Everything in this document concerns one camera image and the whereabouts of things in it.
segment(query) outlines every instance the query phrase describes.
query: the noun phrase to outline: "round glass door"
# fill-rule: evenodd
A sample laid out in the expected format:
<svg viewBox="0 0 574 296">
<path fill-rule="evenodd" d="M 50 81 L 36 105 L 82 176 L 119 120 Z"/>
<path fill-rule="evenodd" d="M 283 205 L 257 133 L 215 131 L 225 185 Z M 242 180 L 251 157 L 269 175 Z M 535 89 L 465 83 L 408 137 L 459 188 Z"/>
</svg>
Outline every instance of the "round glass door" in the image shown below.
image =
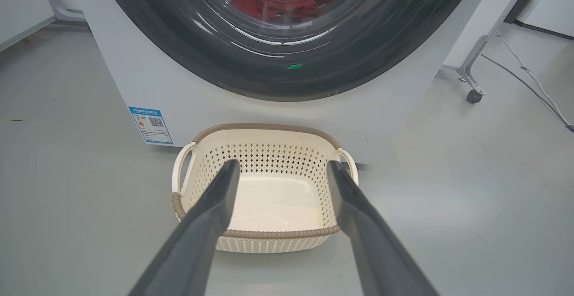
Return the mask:
<svg viewBox="0 0 574 296">
<path fill-rule="evenodd" d="M 261 100 L 333 96 L 420 46 L 461 0 L 116 0 L 162 51 Z"/>
</svg>

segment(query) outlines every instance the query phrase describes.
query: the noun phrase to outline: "power cord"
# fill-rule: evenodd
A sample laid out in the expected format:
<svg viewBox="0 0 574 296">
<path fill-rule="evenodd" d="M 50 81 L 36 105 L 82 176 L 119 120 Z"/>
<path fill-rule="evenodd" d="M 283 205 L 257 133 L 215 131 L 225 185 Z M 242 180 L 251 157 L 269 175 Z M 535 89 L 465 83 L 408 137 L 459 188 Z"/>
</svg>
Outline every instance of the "power cord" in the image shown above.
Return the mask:
<svg viewBox="0 0 574 296">
<path fill-rule="evenodd" d="M 548 94 L 546 93 L 546 91 L 544 91 L 542 85 L 540 84 L 540 81 L 534 76 L 532 75 L 531 71 L 529 69 L 527 69 L 527 67 L 525 67 L 524 63 L 522 62 L 522 60 L 520 59 L 520 57 L 518 57 L 518 55 L 516 55 L 516 53 L 512 50 L 512 48 L 510 47 L 510 45 L 506 42 L 506 40 L 504 38 L 502 38 L 502 36 L 500 35 L 500 33 L 497 31 L 496 32 L 496 36 L 498 36 L 503 42 L 504 44 L 506 44 L 506 47 L 508 47 L 508 49 L 510 49 L 510 52 L 512 52 L 512 54 L 514 55 L 514 57 L 516 57 L 516 59 L 518 60 L 518 62 L 520 63 L 520 68 L 525 70 L 529 76 L 531 76 L 531 78 L 533 80 L 535 80 L 535 82 L 537 83 L 537 85 L 539 86 L 540 90 L 542 91 L 542 93 L 544 94 L 544 96 L 551 102 L 547 102 L 546 100 L 543 99 L 543 97 L 541 97 L 534 89 L 532 89 L 532 87 L 530 87 L 523 79 L 521 79 L 520 77 L 518 77 L 515 73 L 512 73 L 509 69 L 507 69 L 506 67 L 500 65 L 499 63 L 497 63 L 496 61 L 494 61 L 493 59 L 490 59 L 489 57 L 486 57 L 484 54 L 480 54 L 482 57 L 488 59 L 489 61 L 491 61 L 492 63 L 498 65 L 499 67 L 502 67 L 504 70 L 506 70 L 508 73 L 512 74 L 512 76 L 516 77 L 520 82 L 522 82 L 524 85 L 526 85 L 526 87 L 528 87 L 528 89 L 530 91 L 532 91 L 540 100 L 542 100 L 549 108 L 551 108 L 552 112 L 554 112 L 554 114 L 558 117 L 558 119 L 560 119 L 560 121 L 564 124 L 564 126 L 566 127 L 566 129 L 570 130 L 571 132 L 574 133 L 574 126 L 572 124 L 570 124 L 570 122 L 568 122 L 566 120 L 566 118 L 564 118 L 564 116 L 562 115 L 562 112 L 560 112 L 560 110 L 558 109 L 558 106 L 556 105 L 556 103 L 554 102 L 554 100 L 552 100 L 550 98 L 550 96 L 548 96 Z"/>
</svg>

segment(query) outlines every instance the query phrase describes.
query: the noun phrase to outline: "perforated basket wall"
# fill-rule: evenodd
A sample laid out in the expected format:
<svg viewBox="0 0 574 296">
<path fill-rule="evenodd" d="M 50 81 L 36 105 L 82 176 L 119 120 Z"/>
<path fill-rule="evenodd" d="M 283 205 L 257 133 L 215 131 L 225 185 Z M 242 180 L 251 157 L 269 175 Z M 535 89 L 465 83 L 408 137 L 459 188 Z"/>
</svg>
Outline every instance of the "perforated basket wall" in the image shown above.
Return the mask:
<svg viewBox="0 0 574 296">
<path fill-rule="evenodd" d="M 183 195 L 174 193 L 180 220 L 197 202 L 223 163 L 240 161 L 242 174 L 286 174 L 309 179 L 317 190 L 322 227 L 291 232 L 227 230 L 216 248 L 245 253 L 277 253 L 310 249 L 339 231 L 326 179 L 326 162 L 336 160 L 338 143 L 320 131 L 295 126 L 233 124 L 216 126 L 194 141 L 195 158 Z"/>
</svg>

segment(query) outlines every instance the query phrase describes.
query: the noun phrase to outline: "cable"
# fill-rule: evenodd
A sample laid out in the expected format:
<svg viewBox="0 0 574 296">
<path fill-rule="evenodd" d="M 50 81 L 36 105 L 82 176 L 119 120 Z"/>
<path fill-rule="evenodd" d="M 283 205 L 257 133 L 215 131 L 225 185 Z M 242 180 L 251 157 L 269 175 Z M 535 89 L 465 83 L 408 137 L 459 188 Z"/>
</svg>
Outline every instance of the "cable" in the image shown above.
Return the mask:
<svg viewBox="0 0 574 296">
<path fill-rule="evenodd" d="M 564 118 L 564 116 L 562 115 L 562 112 L 560 112 L 560 110 L 559 110 L 558 106 L 556 105 L 556 103 L 554 102 L 554 100 L 552 100 L 550 98 L 550 96 L 548 96 L 546 91 L 544 91 L 542 85 L 540 84 L 540 81 L 534 75 L 532 75 L 531 71 L 529 69 L 527 69 L 527 67 L 524 66 L 522 59 L 520 59 L 520 57 L 518 57 L 518 55 L 516 55 L 516 53 L 512 50 L 512 47 L 510 47 L 510 45 L 506 42 L 506 40 L 504 40 L 504 38 L 502 38 L 502 36 L 500 35 L 500 33 L 498 31 L 496 32 L 496 36 L 498 36 L 502 41 L 504 41 L 504 44 L 506 44 L 506 47 L 508 47 L 508 49 L 510 49 L 510 51 L 512 52 L 512 55 L 514 55 L 514 57 L 516 57 L 516 59 L 520 63 L 520 68 L 525 70 L 528 73 L 528 75 L 530 75 L 532 77 L 532 79 L 536 81 L 537 85 L 539 86 L 539 88 L 542 91 L 542 93 L 544 94 L 544 96 L 552 103 L 554 108 L 556 108 L 556 110 L 554 112 L 556 112 L 560 116 L 560 119 L 563 122 L 565 122 L 567 124 L 567 126 L 570 126 L 570 122 L 568 122 L 566 120 L 566 118 Z"/>
<path fill-rule="evenodd" d="M 558 119 L 560 119 L 560 121 L 561 121 L 566 127 L 569 126 L 569 124 L 566 122 L 566 120 L 564 120 L 563 118 L 561 118 L 560 115 L 558 114 L 558 112 L 556 112 L 556 110 L 554 110 L 554 108 L 553 108 L 546 100 L 544 100 L 544 99 L 540 96 L 540 94 L 538 94 L 538 92 L 536 92 L 530 85 L 528 85 L 525 81 L 523 81 L 523 79 L 521 79 L 520 77 L 518 77 L 515 73 L 512 73 L 511 70 L 509 70 L 509 69 L 507 69 L 506 67 L 500 65 L 499 63 L 497 63 L 497 62 L 494 61 L 493 59 L 487 57 L 486 55 L 484 55 L 484 54 L 480 54 L 480 55 L 481 55 L 482 57 L 488 59 L 489 61 L 492 61 L 492 63 L 495 63 L 496 65 L 502 67 L 502 68 L 503 68 L 504 70 L 506 70 L 508 73 L 512 74 L 512 76 L 516 77 L 520 82 L 522 82 L 524 85 L 526 85 L 526 87 L 528 87 L 528 89 L 529 89 L 530 91 L 532 91 L 532 92 L 535 94 L 535 96 L 537 96 L 540 100 L 542 100 L 542 102 L 544 102 L 544 103 L 548 106 L 548 108 L 550 108 L 550 110 L 552 110 L 552 112 L 554 112 L 554 114 L 558 117 Z"/>
</svg>

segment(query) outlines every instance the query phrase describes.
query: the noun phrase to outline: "gray floor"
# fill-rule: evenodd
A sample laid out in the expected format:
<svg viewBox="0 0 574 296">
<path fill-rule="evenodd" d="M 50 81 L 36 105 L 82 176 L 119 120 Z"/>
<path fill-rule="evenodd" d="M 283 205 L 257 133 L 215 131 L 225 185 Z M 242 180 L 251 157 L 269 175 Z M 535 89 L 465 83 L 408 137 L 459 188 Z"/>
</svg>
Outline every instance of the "gray floor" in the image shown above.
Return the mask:
<svg viewBox="0 0 574 296">
<path fill-rule="evenodd" d="M 574 43 L 501 34 L 574 120 Z M 486 55 L 527 80 L 499 39 Z M 574 134 L 486 59 L 441 71 L 361 189 L 443 296 L 572 295 Z M 0 294 L 124 295 L 177 225 L 177 149 L 145 145 L 94 39 L 43 30 L 0 53 Z M 218 252 L 207 295 L 357 295 L 350 243 Z"/>
</svg>

